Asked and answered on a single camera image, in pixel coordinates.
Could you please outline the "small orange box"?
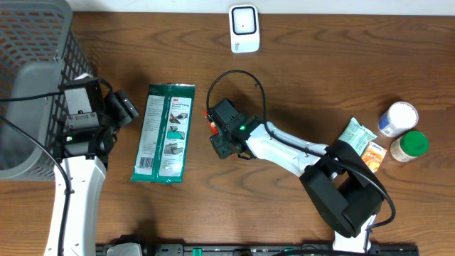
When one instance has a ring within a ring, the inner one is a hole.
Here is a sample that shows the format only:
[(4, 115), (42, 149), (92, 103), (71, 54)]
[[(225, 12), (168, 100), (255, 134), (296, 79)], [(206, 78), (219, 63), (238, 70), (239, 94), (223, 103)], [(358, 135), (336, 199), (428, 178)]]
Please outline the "small orange box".
[(379, 169), (386, 154), (387, 149), (375, 142), (369, 142), (360, 157), (366, 166), (375, 173)]

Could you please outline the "green lid white jar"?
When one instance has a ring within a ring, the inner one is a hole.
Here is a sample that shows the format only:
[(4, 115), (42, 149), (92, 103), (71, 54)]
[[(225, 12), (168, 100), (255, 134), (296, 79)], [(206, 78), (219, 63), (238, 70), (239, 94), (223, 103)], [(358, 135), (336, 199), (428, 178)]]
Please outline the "green lid white jar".
[(428, 138), (421, 132), (411, 131), (394, 140), (390, 145), (392, 157), (400, 162), (411, 161), (429, 150)]

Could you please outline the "white blue label jar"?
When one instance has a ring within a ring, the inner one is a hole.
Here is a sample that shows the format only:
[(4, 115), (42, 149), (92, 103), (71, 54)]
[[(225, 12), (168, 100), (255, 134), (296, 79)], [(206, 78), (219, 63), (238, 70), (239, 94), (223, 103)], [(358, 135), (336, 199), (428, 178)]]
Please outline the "white blue label jar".
[(408, 102), (395, 102), (378, 120), (378, 129), (386, 137), (398, 137), (417, 125), (419, 115)]

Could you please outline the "red white snack packet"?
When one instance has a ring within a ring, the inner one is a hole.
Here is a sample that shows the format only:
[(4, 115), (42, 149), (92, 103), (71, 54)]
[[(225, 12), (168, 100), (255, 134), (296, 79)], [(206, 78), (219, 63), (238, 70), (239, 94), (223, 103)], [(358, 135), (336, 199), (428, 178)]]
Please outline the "red white snack packet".
[(204, 115), (205, 115), (205, 118), (207, 119), (208, 121), (208, 124), (210, 126), (210, 130), (212, 132), (213, 135), (216, 135), (218, 133), (218, 128), (216, 126), (216, 123), (214, 123), (214, 121), (211, 119), (210, 115), (208, 114), (208, 111), (205, 110), (204, 112)]

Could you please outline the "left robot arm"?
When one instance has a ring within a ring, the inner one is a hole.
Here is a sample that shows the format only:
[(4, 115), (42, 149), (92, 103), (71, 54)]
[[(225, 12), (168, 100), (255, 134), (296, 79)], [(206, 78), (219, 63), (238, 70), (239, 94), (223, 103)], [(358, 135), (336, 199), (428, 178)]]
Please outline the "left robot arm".
[(45, 255), (95, 255), (100, 193), (121, 127), (139, 111), (124, 90), (83, 73), (65, 83), (69, 113), (54, 149), (55, 199)]

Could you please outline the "light green snack packet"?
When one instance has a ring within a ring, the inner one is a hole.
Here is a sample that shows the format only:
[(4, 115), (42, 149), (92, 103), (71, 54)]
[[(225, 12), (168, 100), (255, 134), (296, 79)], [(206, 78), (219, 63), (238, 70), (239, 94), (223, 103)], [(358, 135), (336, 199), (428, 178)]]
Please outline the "light green snack packet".
[(355, 117), (352, 117), (338, 139), (349, 144), (361, 156), (368, 144), (377, 137), (368, 128), (361, 125)]

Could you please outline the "green white gloves packet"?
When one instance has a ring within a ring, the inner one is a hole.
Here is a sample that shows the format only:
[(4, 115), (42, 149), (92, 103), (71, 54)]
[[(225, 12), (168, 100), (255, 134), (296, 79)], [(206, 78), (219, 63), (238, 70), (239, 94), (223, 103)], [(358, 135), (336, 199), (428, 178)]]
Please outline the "green white gloves packet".
[(187, 84), (149, 86), (132, 181), (183, 181), (195, 91)]

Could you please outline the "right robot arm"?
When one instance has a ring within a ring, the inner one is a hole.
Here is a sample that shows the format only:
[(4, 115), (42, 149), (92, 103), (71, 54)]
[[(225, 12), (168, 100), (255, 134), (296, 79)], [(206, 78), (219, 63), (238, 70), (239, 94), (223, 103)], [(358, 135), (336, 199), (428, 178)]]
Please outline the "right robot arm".
[(304, 141), (271, 122), (246, 117), (224, 99), (205, 116), (217, 155), (226, 159), (271, 161), (296, 175), (322, 219), (335, 232), (333, 249), (368, 252), (370, 231), (386, 198), (386, 190), (353, 147)]

